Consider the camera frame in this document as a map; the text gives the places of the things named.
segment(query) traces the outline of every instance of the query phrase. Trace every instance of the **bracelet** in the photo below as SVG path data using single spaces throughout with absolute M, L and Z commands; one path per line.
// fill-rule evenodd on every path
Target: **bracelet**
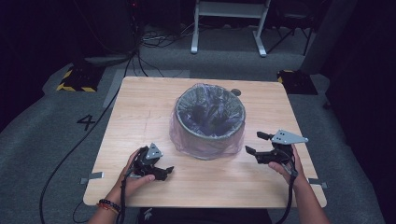
M 113 203 L 113 202 L 111 202 L 111 201 L 109 201 L 109 200 L 106 200 L 106 199 L 101 199 L 101 200 L 99 200 L 99 203 L 107 204 L 108 207 L 114 208 L 114 210 L 115 210 L 117 213 L 119 213 L 120 210 L 121 210 L 121 208 L 120 208 L 116 203 Z
M 108 205 L 108 204 L 106 204 L 106 203 L 97 203 L 96 205 L 97 205 L 98 207 L 101 207 L 101 208 L 105 209 L 105 210 L 111 210 L 111 211 L 113 211 L 116 215 L 119 214 L 119 212 L 118 212 L 115 208 L 111 207 L 110 205 Z

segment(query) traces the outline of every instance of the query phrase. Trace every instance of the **dark pants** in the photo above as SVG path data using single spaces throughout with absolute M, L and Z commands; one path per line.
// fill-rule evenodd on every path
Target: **dark pants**
M 266 209 L 140 208 L 139 224 L 272 224 Z

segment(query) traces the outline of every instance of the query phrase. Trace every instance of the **table top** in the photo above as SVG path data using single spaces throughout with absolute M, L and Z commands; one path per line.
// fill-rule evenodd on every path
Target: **table top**
M 121 84 L 84 203 L 95 205 L 116 182 L 129 156 L 154 143 L 163 153 L 156 167 L 175 166 L 165 181 L 154 181 L 127 200 L 128 206 L 143 207 L 240 207 L 281 208 L 288 201 L 288 185 L 267 165 L 258 164 L 245 147 L 231 157 L 201 161 L 176 150 L 169 136 L 172 110 L 177 98 L 196 83 L 238 89 L 246 109 L 244 146 L 270 151 L 270 141 L 256 132 L 279 129 L 301 134 L 288 96 L 280 83 L 193 78 L 126 77 Z M 296 145 L 307 178 L 318 178 L 305 144 Z M 326 205 L 321 186 L 312 186 L 321 206 Z

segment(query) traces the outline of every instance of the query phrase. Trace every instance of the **trash can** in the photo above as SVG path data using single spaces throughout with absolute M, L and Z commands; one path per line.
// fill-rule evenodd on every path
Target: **trash can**
M 169 134 L 178 151 L 213 160 L 241 150 L 245 117 L 245 108 L 233 93 L 199 83 L 177 99 Z

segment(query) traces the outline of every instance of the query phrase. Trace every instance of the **white desk frame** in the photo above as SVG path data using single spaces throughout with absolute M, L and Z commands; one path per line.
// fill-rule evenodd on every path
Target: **white desk frame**
M 271 0 L 266 0 L 264 4 L 221 3 L 196 0 L 191 53 L 195 54 L 198 52 L 199 16 L 238 17 L 260 19 L 259 28 L 257 31 L 253 31 L 253 37 L 256 40 L 260 55 L 265 57 L 267 53 L 260 35 L 270 3 Z

